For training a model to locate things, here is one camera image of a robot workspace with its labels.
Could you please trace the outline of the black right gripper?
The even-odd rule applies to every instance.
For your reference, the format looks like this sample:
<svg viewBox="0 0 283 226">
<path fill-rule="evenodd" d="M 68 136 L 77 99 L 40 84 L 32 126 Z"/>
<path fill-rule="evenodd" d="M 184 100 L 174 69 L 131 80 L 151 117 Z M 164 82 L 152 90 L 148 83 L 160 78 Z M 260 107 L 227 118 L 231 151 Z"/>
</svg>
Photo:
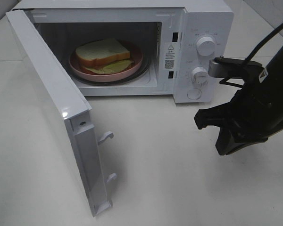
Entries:
<svg viewBox="0 0 283 226">
<path fill-rule="evenodd" d="M 200 109 L 194 116 L 198 129 L 220 127 L 215 144 L 219 155 L 230 155 L 250 143 L 267 141 L 268 134 L 281 121 L 281 83 L 278 78 L 255 80 L 253 85 L 237 91 L 231 102 Z M 229 129 L 250 143 L 234 140 Z"/>
</svg>

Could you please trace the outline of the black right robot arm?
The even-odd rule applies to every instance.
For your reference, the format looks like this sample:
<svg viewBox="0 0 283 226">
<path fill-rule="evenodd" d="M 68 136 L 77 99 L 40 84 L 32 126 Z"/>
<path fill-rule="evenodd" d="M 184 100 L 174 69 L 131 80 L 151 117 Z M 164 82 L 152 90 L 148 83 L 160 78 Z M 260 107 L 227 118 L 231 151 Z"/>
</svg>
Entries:
<svg viewBox="0 0 283 226">
<path fill-rule="evenodd" d="M 247 146 L 264 143 L 283 130 L 283 46 L 266 67 L 255 61 L 240 68 L 242 60 L 216 57 L 208 74 L 231 75 L 244 84 L 222 105 L 200 109 L 194 116 L 198 129 L 220 128 L 216 141 L 219 155 L 229 155 Z"/>
</svg>

